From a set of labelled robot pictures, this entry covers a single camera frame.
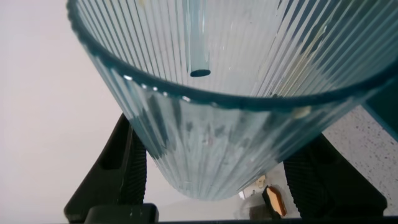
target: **glass rim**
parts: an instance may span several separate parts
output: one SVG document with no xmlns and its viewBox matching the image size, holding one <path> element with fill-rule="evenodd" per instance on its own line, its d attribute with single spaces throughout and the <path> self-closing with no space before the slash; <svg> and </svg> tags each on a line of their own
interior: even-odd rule
<svg viewBox="0 0 398 224">
<path fill-rule="evenodd" d="M 284 96 L 284 97 L 253 97 L 229 95 L 225 93 L 216 93 L 212 91 L 200 90 L 189 86 L 179 85 L 155 77 L 147 72 L 117 58 L 88 32 L 83 21 L 78 15 L 77 1 L 68 0 L 67 2 L 68 18 L 72 24 L 72 29 L 78 36 L 79 41 L 87 47 L 89 52 L 101 60 L 101 62 L 110 69 L 115 69 L 121 78 L 130 82 L 136 82 L 149 90 L 158 91 L 164 96 L 174 96 L 181 100 L 217 106 L 229 109 L 241 109 L 250 111 L 263 111 L 273 109 L 294 109 L 303 106 L 313 106 L 331 103 L 347 99 L 355 95 L 364 95 L 364 93 L 381 87 L 398 77 L 398 57 L 389 64 L 384 70 L 376 75 L 355 83 L 350 86 L 336 90 L 304 96 Z"/>
</svg>

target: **small orange item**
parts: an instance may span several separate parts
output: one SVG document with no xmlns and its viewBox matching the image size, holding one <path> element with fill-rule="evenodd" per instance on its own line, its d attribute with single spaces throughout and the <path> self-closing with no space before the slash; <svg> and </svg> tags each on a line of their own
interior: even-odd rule
<svg viewBox="0 0 398 224">
<path fill-rule="evenodd" d="M 270 186 L 267 188 L 267 195 L 275 212 L 284 217 L 286 209 L 280 192 L 275 187 Z"/>
</svg>

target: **ribbed glass jar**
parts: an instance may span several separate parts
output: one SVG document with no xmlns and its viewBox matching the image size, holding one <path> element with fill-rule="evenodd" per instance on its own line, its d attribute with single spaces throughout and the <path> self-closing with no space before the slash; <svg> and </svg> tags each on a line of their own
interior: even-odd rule
<svg viewBox="0 0 398 224">
<path fill-rule="evenodd" d="M 69 0 L 68 10 L 165 178 L 204 200 L 237 194 L 398 68 L 394 0 Z"/>
</svg>

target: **white wall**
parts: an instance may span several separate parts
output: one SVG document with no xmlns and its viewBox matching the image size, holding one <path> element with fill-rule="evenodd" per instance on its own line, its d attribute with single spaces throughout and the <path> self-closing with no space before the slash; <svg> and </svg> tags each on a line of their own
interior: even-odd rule
<svg viewBox="0 0 398 224">
<path fill-rule="evenodd" d="M 66 223 L 121 110 L 61 0 L 0 1 L 0 223 Z M 149 161 L 146 202 L 186 200 Z"/>
</svg>

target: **granite countertop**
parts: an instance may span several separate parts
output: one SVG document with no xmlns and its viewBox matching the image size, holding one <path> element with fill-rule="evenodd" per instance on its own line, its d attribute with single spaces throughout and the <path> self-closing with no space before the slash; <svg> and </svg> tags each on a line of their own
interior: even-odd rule
<svg viewBox="0 0 398 224">
<path fill-rule="evenodd" d="M 387 199 L 384 215 L 398 215 L 398 143 L 358 106 L 323 134 L 332 145 Z M 287 210 L 286 218 L 300 217 L 285 177 L 283 163 L 267 173 L 266 184 L 276 185 Z"/>
</svg>

